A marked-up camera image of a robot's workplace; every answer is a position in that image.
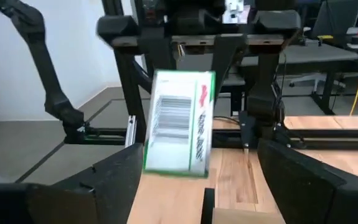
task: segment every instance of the gray floor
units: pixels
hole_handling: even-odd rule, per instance
[[[357,79],[348,79],[346,92],[354,92]],[[307,95],[311,91],[311,84],[288,87],[285,81],[284,95]],[[149,95],[142,91],[144,110],[149,108]],[[128,113],[123,92],[120,88],[108,88],[80,109],[85,112],[86,119],[96,113],[103,105],[112,99],[109,106],[92,121],[92,126],[123,128],[126,127]],[[335,100],[334,112],[349,114],[353,96],[338,96]],[[286,114],[323,115],[310,97],[284,98]],[[230,100],[220,98],[217,101],[215,115],[228,116]],[[14,182],[33,165],[52,151],[64,138],[64,131],[59,121],[17,121],[0,122],[0,182]],[[78,146],[64,145],[40,166],[25,182],[53,184],[93,163],[119,151],[118,146]]]

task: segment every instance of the black panel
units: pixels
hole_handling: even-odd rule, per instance
[[[286,224],[358,224],[358,176],[273,141],[258,156]]]
[[[142,163],[143,146],[134,144],[53,186],[93,193],[99,223],[126,223],[140,181]]]
[[[26,184],[0,184],[0,223],[34,223],[26,205]]]

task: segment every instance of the desk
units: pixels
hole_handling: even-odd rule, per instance
[[[289,128],[358,128],[358,117],[287,117]],[[214,128],[236,128],[215,121]],[[358,151],[302,151],[332,166],[358,175]],[[204,189],[215,189],[215,206],[278,214],[263,177],[255,151],[213,149],[208,179],[185,179],[143,175],[129,224],[199,224]]]
[[[327,44],[308,43],[306,46],[291,45],[284,49],[280,55],[280,65],[278,73],[300,74],[310,72],[326,72],[327,78],[324,84],[323,96],[320,98],[316,93],[311,93],[310,97],[327,115],[334,115],[329,108],[329,100],[336,79],[336,72],[341,68],[358,59],[358,54],[348,50],[333,47]],[[248,74],[258,74],[258,58],[244,57],[241,64],[238,65],[240,73],[245,75],[248,83],[253,83],[255,77]]]

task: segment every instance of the wooden table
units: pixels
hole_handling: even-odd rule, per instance
[[[358,116],[298,116],[285,123],[294,129],[357,129]],[[215,120],[214,128],[238,127]],[[302,152],[358,175],[358,151]],[[215,189],[216,208],[279,214],[256,152],[213,149],[208,179],[142,175],[128,223],[199,224],[206,187]]]

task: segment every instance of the barcode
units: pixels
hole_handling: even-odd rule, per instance
[[[188,144],[192,99],[185,96],[163,95],[154,112],[155,142]]]

